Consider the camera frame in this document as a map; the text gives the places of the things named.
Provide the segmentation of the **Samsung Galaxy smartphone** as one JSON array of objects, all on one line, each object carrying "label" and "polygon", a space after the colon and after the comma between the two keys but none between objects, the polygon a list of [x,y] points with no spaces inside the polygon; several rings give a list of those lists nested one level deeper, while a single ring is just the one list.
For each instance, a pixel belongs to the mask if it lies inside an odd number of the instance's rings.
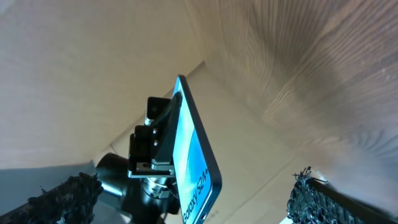
[{"label": "Samsung Galaxy smartphone", "polygon": [[182,221],[204,223],[222,189],[221,171],[186,76],[177,77],[174,95],[182,98],[173,151]]}]

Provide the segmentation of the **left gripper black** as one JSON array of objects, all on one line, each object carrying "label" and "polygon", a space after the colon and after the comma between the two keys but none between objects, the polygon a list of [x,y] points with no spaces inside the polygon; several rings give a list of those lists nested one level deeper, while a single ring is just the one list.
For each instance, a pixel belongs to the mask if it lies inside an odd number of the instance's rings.
[{"label": "left gripper black", "polygon": [[172,159],[182,96],[175,93],[150,126],[130,135],[127,176],[130,179],[175,177]]}]

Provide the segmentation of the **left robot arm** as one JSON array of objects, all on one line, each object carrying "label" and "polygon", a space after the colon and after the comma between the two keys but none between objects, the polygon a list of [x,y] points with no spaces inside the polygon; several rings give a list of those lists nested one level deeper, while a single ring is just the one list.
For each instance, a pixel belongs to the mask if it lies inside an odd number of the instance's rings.
[{"label": "left robot arm", "polygon": [[180,211],[173,151],[181,105],[179,93],[148,98],[144,124],[129,135],[128,157],[107,153],[96,166],[106,203],[132,223],[165,223]]}]

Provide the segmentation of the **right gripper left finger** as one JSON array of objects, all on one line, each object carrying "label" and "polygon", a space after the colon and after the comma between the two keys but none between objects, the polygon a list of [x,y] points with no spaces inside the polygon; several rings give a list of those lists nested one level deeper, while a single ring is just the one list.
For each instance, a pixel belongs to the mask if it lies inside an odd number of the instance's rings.
[{"label": "right gripper left finger", "polygon": [[96,174],[80,172],[1,215],[1,224],[90,224],[95,217],[94,206],[102,193],[102,182]]}]

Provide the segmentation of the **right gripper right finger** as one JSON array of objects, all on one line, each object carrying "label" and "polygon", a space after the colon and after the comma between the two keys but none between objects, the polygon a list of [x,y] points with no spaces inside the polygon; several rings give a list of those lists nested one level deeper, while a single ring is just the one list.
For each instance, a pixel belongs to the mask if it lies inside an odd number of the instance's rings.
[{"label": "right gripper right finger", "polygon": [[349,198],[312,176],[308,166],[294,173],[287,218],[294,224],[397,224],[397,217]]}]

